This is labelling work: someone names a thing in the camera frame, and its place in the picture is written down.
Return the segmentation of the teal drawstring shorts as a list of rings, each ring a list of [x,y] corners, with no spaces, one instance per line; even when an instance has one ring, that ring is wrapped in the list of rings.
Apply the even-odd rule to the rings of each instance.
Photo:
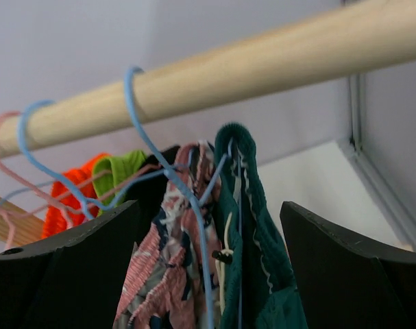
[[[239,123],[215,139],[215,162],[232,151],[220,173],[215,225],[233,251],[225,265],[225,310],[220,328],[306,328],[293,269],[258,176],[256,144]]]

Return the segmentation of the blue hanger of teal shorts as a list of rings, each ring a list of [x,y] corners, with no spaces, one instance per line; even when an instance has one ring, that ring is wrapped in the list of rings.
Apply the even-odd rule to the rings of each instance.
[[[202,267],[203,267],[203,278],[204,278],[204,287],[205,287],[205,301],[206,301],[206,313],[207,313],[207,320],[206,325],[208,328],[214,328],[214,300],[212,298],[212,287],[210,283],[210,276],[208,273],[208,247],[206,242],[206,237],[204,235],[204,224],[202,221],[202,214],[201,214],[201,206],[204,202],[208,199],[208,195],[212,192],[214,188],[215,181],[220,175],[220,172],[225,164],[225,161],[228,158],[232,158],[233,151],[232,146],[234,143],[234,138],[231,137],[228,141],[228,148],[227,151],[222,155],[219,165],[214,172],[213,178],[211,179],[207,191],[198,199],[187,187],[185,183],[178,177],[177,173],[174,169],[172,169],[171,165],[165,160],[162,156],[160,151],[148,137],[147,133],[142,127],[140,123],[140,119],[138,113],[136,111],[135,105],[135,96],[134,96],[134,77],[136,74],[143,73],[143,70],[138,66],[134,66],[127,70],[123,80],[123,87],[124,87],[124,95],[125,95],[125,102],[126,106],[132,120],[133,126],[138,131],[139,136],[143,139],[145,144],[150,148],[152,154],[158,159],[159,163],[164,167],[164,174],[168,177],[172,183],[176,185],[178,190],[183,194],[183,196],[189,201],[191,205],[191,209],[195,213],[198,230],[201,235],[201,259],[202,259]]]

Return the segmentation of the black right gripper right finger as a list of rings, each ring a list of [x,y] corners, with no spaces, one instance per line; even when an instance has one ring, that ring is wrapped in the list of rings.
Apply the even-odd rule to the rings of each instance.
[[[309,328],[416,328],[416,253],[284,202],[280,220]]]

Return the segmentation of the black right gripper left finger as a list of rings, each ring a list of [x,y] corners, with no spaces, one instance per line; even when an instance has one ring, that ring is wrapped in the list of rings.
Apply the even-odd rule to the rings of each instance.
[[[137,205],[0,254],[0,328],[111,328]]]

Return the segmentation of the lime green shorts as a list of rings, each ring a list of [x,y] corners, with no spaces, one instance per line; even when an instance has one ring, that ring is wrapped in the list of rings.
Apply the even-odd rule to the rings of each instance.
[[[105,155],[98,159],[92,169],[93,177],[106,173],[93,180],[93,187],[98,198],[134,175],[147,159],[147,154],[135,149],[122,156]]]

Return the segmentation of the black shorts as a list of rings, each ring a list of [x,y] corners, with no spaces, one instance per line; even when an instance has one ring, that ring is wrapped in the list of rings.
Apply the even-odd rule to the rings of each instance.
[[[173,164],[179,150],[179,145],[174,145],[162,150],[161,154],[169,164]],[[161,170],[158,159],[149,155],[141,165],[138,172],[141,175],[157,173]],[[151,221],[158,214],[164,193],[167,188],[168,178],[159,173],[156,177],[149,178],[132,185],[125,194],[125,202],[134,200],[134,242],[138,247],[149,232]]]

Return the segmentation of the pink patterned shorts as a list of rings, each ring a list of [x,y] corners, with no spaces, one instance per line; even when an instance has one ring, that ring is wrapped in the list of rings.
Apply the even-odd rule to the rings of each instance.
[[[201,206],[201,234],[189,201],[167,183],[159,212],[127,269],[115,328],[207,328],[201,239],[209,254],[221,247],[213,215],[220,189],[217,178]]]

